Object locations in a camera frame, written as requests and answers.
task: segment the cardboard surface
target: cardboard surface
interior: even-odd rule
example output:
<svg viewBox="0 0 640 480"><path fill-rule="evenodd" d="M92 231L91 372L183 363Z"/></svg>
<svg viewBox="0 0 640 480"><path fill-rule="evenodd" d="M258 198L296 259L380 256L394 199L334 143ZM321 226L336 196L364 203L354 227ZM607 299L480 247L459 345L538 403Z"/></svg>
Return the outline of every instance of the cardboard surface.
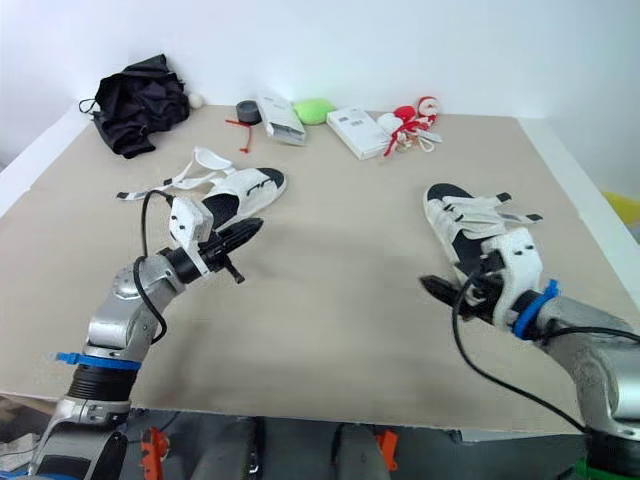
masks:
<svg viewBox="0 0 640 480"><path fill-rule="evenodd" d="M113 155L93 126L0 219L0 391L55 398L73 367L47 354L79 351L117 270L140 254L140 203L118 191L158 185L195 145L238 168L274 167L284 195L222 273L188 287L165 311L132 393L136 405L448 428L569 432L541 407L478 377L460 358L450 310L417 278L453 277L422 211L438 182L475 195L510 192L506 209L540 213L531 226L545 278L563 293L639 325L639 314L532 145L511 118L442 116L445 143L425 154L357 160L326 126L292 147L225 124L206 107L154 135L158 150ZM150 207L150 248L170 244L169 210ZM473 321L462 329L485 369L579 416L569 377L534 347Z"/></svg>

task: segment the green object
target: green object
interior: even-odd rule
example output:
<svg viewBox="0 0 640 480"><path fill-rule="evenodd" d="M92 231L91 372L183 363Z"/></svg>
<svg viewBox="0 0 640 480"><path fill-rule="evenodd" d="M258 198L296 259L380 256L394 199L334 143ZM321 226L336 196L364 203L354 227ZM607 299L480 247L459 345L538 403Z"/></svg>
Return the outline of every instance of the green object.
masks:
<svg viewBox="0 0 640 480"><path fill-rule="evenodd" d="M320 125L327 121L327 113L334 111L335 107L324 98L312 98L294 103L293 109L305 125Z"/></svg>
<svg viewBox="0 0 640 480"><path fill-rule="evenodd" d="M587 465L585 459L578 460L575 465L576 474L581 478L587 478L589 480L633 480L631 477L623 477L622 475L616 475L615 473L605 472L604 470L598 470Z"/></svg>

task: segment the black cable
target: black cable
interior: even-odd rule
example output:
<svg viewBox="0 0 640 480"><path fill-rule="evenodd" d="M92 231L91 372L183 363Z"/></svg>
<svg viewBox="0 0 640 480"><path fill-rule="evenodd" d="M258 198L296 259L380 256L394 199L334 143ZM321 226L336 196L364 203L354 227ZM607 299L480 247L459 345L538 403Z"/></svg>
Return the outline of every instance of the black cable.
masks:
<svg viewBox="0 0 640 480"><path fill-rule="evenodd" d="M142 212L140 214L140 236L142 239L142 255L136 258L136 261L133 262L133 283L136 285L136 289L138 290L138 294L142 301L147 306L147 308L151 311L153 316L156 318L158 323L160 324L160 333L154 337L151 341L151 344L157 343L167 334L167 321L164 319L162 314L155 307L151 299L147 296L147 293L144 291L144 287L142 286L142 282L140 281L140 265L146 258L149 256L149 249L147 246L147 208L149 206L149 200L153 195L160 195L164 197L169 203L173 200L173 196L168 193L164 193L160 190L149 190L144 196L144 200L142 201Z"/></svg>
<svg viewBox="0 0 640 480"><path fill-rule="evenodd" d="M164 197L169 203L173 201L173 195L164 193L161 190L149 190L142 200L142 211L140 213L140 236L142 239L142 255L144 257L149 256L149 249L147 248L147 207L149 206L149 200L154 195L160 195Z"/></svg>
<svg viewBox="0 0 640 480"><path fill-rule="evenodd" d="M160 324L160 333L156 335L153 340L151 340L151 344L159 342L162 337L167 334L167 321L164 319L162 314L155 307L151 299L147 296L147 293L144 291L144 287L142 286L142 282L140 281L140 264L146 260L147 257L140 256L136 258L136 261L133 262L133 283L136 285L136 289L138 290L138 294L142 301L147 306L147 308L151 311L156 320Z"/></svg>
<svg viewBox="0 0 640 480"><path fill-rule="evenodd" d="M613 337L628 338L629 340L634 340L640 343L640 335L636 335L633 332L625 332L624 330L606 327L565 327L553 332L543 333L542 335L540 335L540 337L536 338L536 340L547 341L551 338L560 337L562 335L569 335L572 333L601 333L604 335L611 335Z"/></svg>
<svg viewBox="0 0 640 480"><path fill-rule="evenodd" d="M164 432L167 428L169 428L171 426L171 424L173 422L176 421L176 418L178 418L178 415L180 415L180 412L177 411L173 414L173 416L167 421L167 423L165 423L162 427L160 427L158 430L160 430L161 432ZM131 445L132 443L140 443L141 440L132 440L129 442L129 445Z"/></svg>
<svg viewBox="0 0 640 480"><path fill-rule="evenodd" d="M507 383L503 380L500 380L497 377L494 377L493 375L491 375L490 373L485 372L484 370L482 370L480 367L476 366L475 363L473 363L473 361L471 360L471 358L469 357L469 355L467 354L466 350L464 349L464 345L462 344L462 339L460 338L460 331L459 331L459 325L458 325L458 317L460 315L460 308L462 307L462 302L464 300L464 296L465 293L467 292L467 290L469 290L469 288L471 288L471 285L473 284L473 282L479 277L480 275L480 270L476 270L473 273L471 273L469 275L469 278L467 278L467 281L464 283L464 285L462 286L462 289L460 290L460 292L458 293L458 296L456 297L456 300L453 304L453 308L451 309L451 323L452 323L452 327L453 327L453 338L456 342L456 345L458 347L458 351L460 352L460 356L462 356L463 360L467 363L467 365L469 365L469 367L471 367L471 369L473 371L475 371L477 374L479 374L480 376L486 378L487 380L500 385L503 388L506 388L507 390L510 390L514 393L517 393L518 395L522 395L525 398L528 398L529 400L537 403L538 405L545 407L547 410L550 410L551 412L555 413L556 415L558 415L559 417L563 418L564 420L566 420L568 423L570 423L573 427L575 427L577 430L579 430L582 433L586 432L586 428L583 427L582 425L580 425L576 420L574 420L569 414L563 412L562 410L560 410L558 407L556 407L555 405L552 405L551 403L537 397L536 395L527 392L526 390L522 390L514 385L511 385L510 383Z"/></svg>

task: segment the white wall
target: white wall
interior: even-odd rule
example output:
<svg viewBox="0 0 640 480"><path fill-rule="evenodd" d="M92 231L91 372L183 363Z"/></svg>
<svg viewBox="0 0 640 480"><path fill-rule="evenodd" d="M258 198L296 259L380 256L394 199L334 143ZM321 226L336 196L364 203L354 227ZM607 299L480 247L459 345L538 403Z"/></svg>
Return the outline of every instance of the white wall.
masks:
<svg viewBox="0 0 640 480"><path fill-rule="evenodd" d="M234 104L265 83L337 105L433 94L450 113L548 117L596 183L640 194L636 0L1 5L0 161L101 77L164 52L209 103Z"/></svg>

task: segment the orange clamp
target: orange clamp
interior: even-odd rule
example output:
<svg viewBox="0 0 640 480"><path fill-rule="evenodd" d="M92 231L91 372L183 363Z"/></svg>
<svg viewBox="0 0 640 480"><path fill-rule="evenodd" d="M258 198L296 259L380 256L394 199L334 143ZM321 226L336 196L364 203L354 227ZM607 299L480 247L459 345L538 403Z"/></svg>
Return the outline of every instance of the orange clamp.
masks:
<svg viewBox="0 0 640 480"><path fill-rule="evenodd" d="M162 460L169 451L169 437L156 427L151 427L142 434L140 448L144 480L164 480Z"/></svg>
<svg viewBox="0 0 640 480"><path fill-rule="evenodd" d="M376 435L376 441L378 442L378 448L384 458L384 463L387 465L387 470L395 472L398 469L398 464L393 459L396 454L396 445L398 445L398 435L391 430L385 430L381 435Z"/></svg>

